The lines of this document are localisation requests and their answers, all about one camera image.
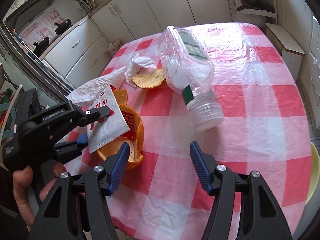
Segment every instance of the cabinet handle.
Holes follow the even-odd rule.
[[[117,17],[117,15],[116,15],[115,12],[111,9],[111,7],[109,7],[109,10],[110,10],[111,14],[112,14],[114,17]]]
[[[311,78],[311,83],[312,83],[312,85],[313,85],[313,88],[315,89],[315,92],[317,93],[318,97],[320,98],[320,95],[319,95],[319,93],[318,93],[318,91],[317,91],[316,85],[314,84],[312,78]]]
[[[98,59],[96,59],[96,60],[94,61],[94,63],[90,66],[90,68],[92,68],[93,65],[94,65],[97,61],[98,61]]]
[[[119,10],[119,8],[116,4],[114,4],[114,7],[115,7],[116,11],[118,12],[118,14],[121,14],[121,11]]]
[[[77,41],[76,44],[72,46],[72,48],[74,49],[76,46],[78,46],[79,43],[80,43],[80,41],[81,41],[81,40]]]

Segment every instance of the countertop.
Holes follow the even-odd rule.
[[[97,8],[95,8],[91,13],[89,13],[86,17],[75,23],[71,28],[69,28],[67,31],[65,31],[63,34],[59,36],[45,51],[42,53],[42,55],[39,57],[40,60],[43,60],[45,56],[50,52],[50,50],[53,49],[54,46],[58,44],[59,41],[61,41],[65,36],[67,36],[72,30],[74,30],[76,27],[81,25],[83,22],[88,20],[92,15],[94,15],[98,10],[100,10],[103,6],[105,6],[107,3],[111,2],[112,0],[105,0],[102,4],[98,5]]]

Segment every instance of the frying pan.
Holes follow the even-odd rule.
[[[274,12],[273,6],[264,1],[264,0],[242,0],[244,5],[241,5],[236,10],[241,11],[243,9],[255,9],[255,10],[261,10],[266,12]]]
[[[45,37],[39,44],[37,42],[33,43],[34,46],[36,46],[35,50],[33,53],[37,56],[40,57],[42,53],[49,47],[49,37]]]
[[[67,29],[69,29],[71,27],[71,20],[67,19],[65,21],[63,21],[61,24],[59,23],[54,23],[54,25],[58,26],[58,28],[56,28],[56,34],[57,35],[61,35],[63,34]]]

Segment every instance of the orange peel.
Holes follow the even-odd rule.
[[[126,105],[128,103],[128,91],[126,89],[113,90],[118,105]]]
[[[119,108],[122,112],[129,113],[133,116],[134,127],[136,132],[136,142],[134,143],[128,138],[120,136],[115,140],[109,142],[105,146],[101,147],[100,149],[98,149],[97,154],[102,160],[105,160],[107,157],[116,154],[120,149],[122,143],[127,142],[130,146],[130,156],[126,170],[130,170],[138,166],[143,160],[143,155],[141,154],[141,152],[144,141],[144,127],[140,115],[134,109],[124,104],[119,105]]]

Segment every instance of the red and white checkered tablecloth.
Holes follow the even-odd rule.
[[[141,240],[197,240],[207,224],[213,197],[200,186],[189,155],[197,140],[235,172],[260,171],[276,196],[292,233],[304,209],[311,175],[305,110],[291,74],[266,36],[254,25],[219,23],[189,27],[215,64],[212,87],[225,120],[194,132],[182,96],[164,86],[135,89],[126,82],[128,105],[144,124],[144,160],[126,171],[119,190],[108,198],[116,227]],[[125,44],[102,75],[128,63],[133,53],[151,57],[161,34]],[[71,132],[69,140],[85,130]],[[66,164],[72,175],[100,163],[88,150]],[[229,239],[235,239],[241,194],[236,194]]]

